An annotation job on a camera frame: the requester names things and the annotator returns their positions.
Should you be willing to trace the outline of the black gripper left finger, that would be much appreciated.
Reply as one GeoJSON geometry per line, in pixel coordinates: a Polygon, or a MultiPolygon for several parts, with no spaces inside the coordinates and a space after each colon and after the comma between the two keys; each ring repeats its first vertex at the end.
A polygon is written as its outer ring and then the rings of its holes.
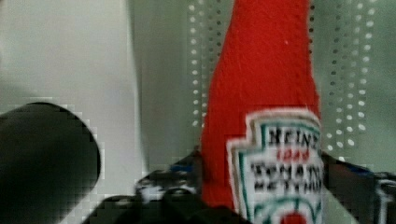
{"type": "Polygon", "coordinates": [[[83,224],[249,224],[233,210],[201,198],[202,156],[195,149],[140,179],[134,195],[104,199],[83,224]]]}

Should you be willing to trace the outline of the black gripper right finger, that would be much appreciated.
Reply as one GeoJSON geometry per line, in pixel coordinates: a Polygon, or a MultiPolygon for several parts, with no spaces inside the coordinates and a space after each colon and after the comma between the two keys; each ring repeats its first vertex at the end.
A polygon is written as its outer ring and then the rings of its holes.
{"type": "Polygon", "coordinates": [[[359,224],[396,224],[396,176],[322,153],[324,186],[359,224]]]}

